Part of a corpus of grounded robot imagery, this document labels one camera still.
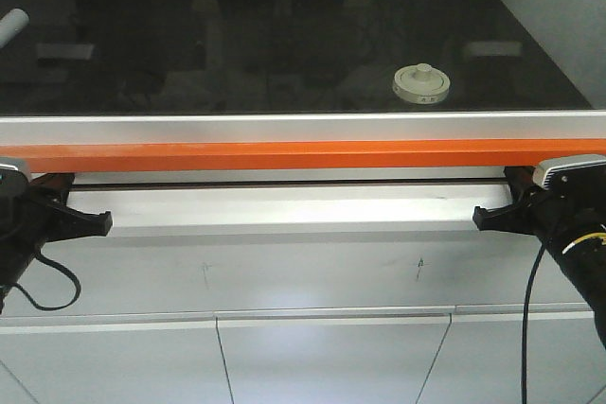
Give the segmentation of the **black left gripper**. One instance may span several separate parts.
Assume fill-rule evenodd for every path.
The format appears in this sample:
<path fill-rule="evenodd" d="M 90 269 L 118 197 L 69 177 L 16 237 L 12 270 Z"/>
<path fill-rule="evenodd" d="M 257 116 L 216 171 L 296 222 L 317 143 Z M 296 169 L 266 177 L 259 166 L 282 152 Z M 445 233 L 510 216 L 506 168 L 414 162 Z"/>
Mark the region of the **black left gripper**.
<path fill-rule="evenodd" d="M 72 237 L 106 237 L 110 211 L 84 213 L 67 206 L 74 173 L 46 173 L 25 192 L 1 200 L 1 274 L 20 276 L 48 242 Z"/>

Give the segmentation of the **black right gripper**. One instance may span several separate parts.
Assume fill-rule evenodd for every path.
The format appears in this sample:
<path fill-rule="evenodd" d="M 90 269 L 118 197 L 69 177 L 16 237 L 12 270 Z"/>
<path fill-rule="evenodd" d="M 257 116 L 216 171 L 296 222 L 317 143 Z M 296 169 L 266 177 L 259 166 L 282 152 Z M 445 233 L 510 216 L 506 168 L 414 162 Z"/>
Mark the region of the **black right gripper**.
<path fill-rule="evenodd" d="M 567 201 L 533 181 L 534 167 L 504 167 L 512 204 L 501 208 L 476 206 L 472 221 L 479 231 L 505 232 L 554 238 L 568 222 Z"/>

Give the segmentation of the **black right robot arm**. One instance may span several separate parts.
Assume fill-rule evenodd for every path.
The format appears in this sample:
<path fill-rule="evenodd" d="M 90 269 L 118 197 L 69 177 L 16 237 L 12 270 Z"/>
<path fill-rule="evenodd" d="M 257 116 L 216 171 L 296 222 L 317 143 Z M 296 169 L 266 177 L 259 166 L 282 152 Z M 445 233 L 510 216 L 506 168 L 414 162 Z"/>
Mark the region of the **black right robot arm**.
<path fill-rule="evenodd" d="M 505 167 L 512 203 L 474 208 L 480 231 L 536 237 L 594 312 L 605 340 L 605 157 L 581 154 Z"/>

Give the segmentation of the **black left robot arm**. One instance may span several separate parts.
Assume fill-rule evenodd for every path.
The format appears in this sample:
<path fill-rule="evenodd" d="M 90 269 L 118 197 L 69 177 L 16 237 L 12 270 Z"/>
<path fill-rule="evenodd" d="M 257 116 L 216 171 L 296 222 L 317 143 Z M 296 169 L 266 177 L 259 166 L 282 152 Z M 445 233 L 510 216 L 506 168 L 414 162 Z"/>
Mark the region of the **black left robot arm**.
<path fill-rule="evenodd" d="M 56 311 L 78 301 L 81 283 L 63 264 L 42 253 L 47 243 L 84 237 L 105 237 L 113 227 L 109 211 L 84 213 L 67 205 L 74 183 L 72 173 L 48 173 L 30 180 L 25 173 L 10 168 L 1 170 L 1 297 L 17 289 L 33 307 Z M 65 304 L 49 307 L 38 303 L 19 283 L 32 261 L 62 273 L 74 285 L 75 292 Z"/>

